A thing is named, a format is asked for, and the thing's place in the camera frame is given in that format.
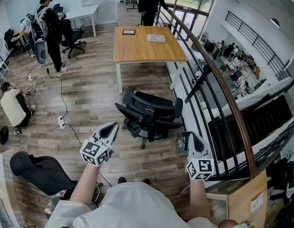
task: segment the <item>staircase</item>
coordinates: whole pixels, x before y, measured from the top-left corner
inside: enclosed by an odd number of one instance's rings
[[[288,107],[285,97],[282,95],[275,100],[257,109],[251,109],[250,111],[241,112],[246,128],[248,130],[251,145],[259,143],[270,135],[273,131],[280,128],[284,123],[292,118],[292,114]],[[233,116],[226,118],[232,139],[234,142],[236,154],[244,151],[244,144],[240,138],[240,132],[237,127],[236,121]],[[216,134],[215,123],[218,127],[220,136]],[[218,117],[209,122],[209,129],[213,139],[214,148],[216,151],[218,161],[222,161],[224,151],[226,159],[233,156],[232,149],[229,147],[226,138],[226,130],[221,119]]]

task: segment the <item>wooden handrail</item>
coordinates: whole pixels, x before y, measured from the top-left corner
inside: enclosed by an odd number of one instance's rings
[[[250,176],[251,178],[255,178],[257,176],[257,171],[256,171],[256,162],[255,162],[255,157],[252,151],[252,146],[251,146],[251,141],[248,135],[248,131],[246,128],[246,125],[244,123],[243,117],[241,115],[241,112],[236,104],[236,101],[234,100],[231,91],[229,90],[227,84],[224,81],[223,76],[219,72],[218,68],[212,61],[211,57],[209,54],[206,52],[204,47],[200,44],[200,42],[197,40],[197,38],[194,36],[194,34],[188,29],[188,27],[171,11],[168,10],[168,13],[172,16],[174,20],[176,20],[176,23],[178,23],[181,28],[186,32],[186,34],[189,36],[189,38],[192,40],[194,45],[197,47],[199,52],[202,54],[203,58],[205,61],[208,63],[208,65],[211,68],[211,71],[216,78],[218,85],[221,87],[222,92],[227,100],[227,103],[229,104],[230,110],[232,114],[234,115],[234,118],[237,122],[243,144],[244,144],[244,149],[245,149],[245,155],[246,155],[246,160],[249,166],[250,170]]]

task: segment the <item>black pants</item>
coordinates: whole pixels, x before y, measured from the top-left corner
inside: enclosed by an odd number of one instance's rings
[[[19,94],[16,96],[16,98],[17,98],[21,108],[23,109],[23,111],[27,114],[25,116],[25,118],[22,120],[22,122],[19,125],[17,125],[16,127],[26,127],[28,125],[28,119],[30,117],[30,112],[28,110],[27,104],[25,103],[25,99],[24,99],[23,95]]]
[[[143,16],[143,25],[153,26],[154,19],[155,19],[155,13],[146,12],[146,14]]]
[[[29,32],[29,34],[28,34],[28,41],[29,41],[29,45],[32,48],[33,53],[35,54],[35,42],[34,42],[34,39],[33,39],[32,32]]]
[[[50,35],[47,36],[45,41],[47,42],[47,51],[53,60],[55,69],[57,72],[60,72],[62,62],[60,57],[59,44]]]

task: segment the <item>wooden floor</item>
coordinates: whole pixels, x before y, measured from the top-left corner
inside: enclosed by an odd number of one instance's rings
[[[124,176],[128,181],[141,181],[150,178],[152,186],[159,188],[170,200],[174,200],[180,190],[189,182],[185,173],[187,155],[176,151],[176,138],[182,129],[170,131],[169,137],[152,143],[146,143],[145,150],[139,148],[142,139],[134,139],[131,134],[122,130],[124,116],[116,109],[115,103],[122,103],[122,95],[118,93],[117,76],[113,62],[114,27],[136,25],[140,23],[140,15],[136,10],[127,12],[121,4],[117,24],[96,26],[97,37],[87,37],[85,53],[75,50],[72,58],[62,54],[68,71],[62,75],[62,94],[67,105],[66,123],[73,126],[81,142],[106,122],[116,121],[120,129],[113,144],[114,154],[108,163],[102,165],[100,172],[112,184],[117,184],[119,177]],[[93,32],[87,30],[85,36]],[[9,68],[20,76],[25,76],[36,64],[29,55],[19,54],[10,60]],[[50,75],[56,77],[51,60],[47,63]],[[137,64],[121,67],[123,90],[134,85],[137,90],[162,96],[175,101],[164,64]],[[61,80],[51,79],[46,68],[37,65],[30,75],[36,75],[34,87],[39,90],[47,103],[61,115],[66,107],[61,99]],[[20,86],[25,77],[15,76],[12,72],[5,74],[6,81]],[[78,180],[85,168],[85,163],[79,155],[80,145],[72,131],[67,126],[60,130],[57,114],[52,112],[40,96],[29,101],[35,104],[37,111],[32,116],[29,125],[22,130],[21,135],[13,135],[13,127],[0,105],[0,128],[9,127],[9,142],[0,144],[0,153],[14,149],[24,150],[34,156],[49,155],[55,157],[65,172],[73,180]],[[99,177],[98,182],[108,184]],[[49,197],[38,191],[33,185],[20,180],[16,188],[20,209],[28,225],[44,227],[47,219],[44,208]],[[185,212],[188,204],[179,202],[177,211]]]

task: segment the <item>white desk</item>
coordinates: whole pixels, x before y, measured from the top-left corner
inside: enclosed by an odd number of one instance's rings
[[[75,19],[91,17],[94,37],[96,37],[95,22],[94,22],[94,14],[96,11],[97,11],[97,19],[99,20],[98,5],[87,6],[80,9],[72,9],[68,13],[66,13],[66,19],[71,20],[73,23],[73,27],[75,28],[75,24],[74,24]]]

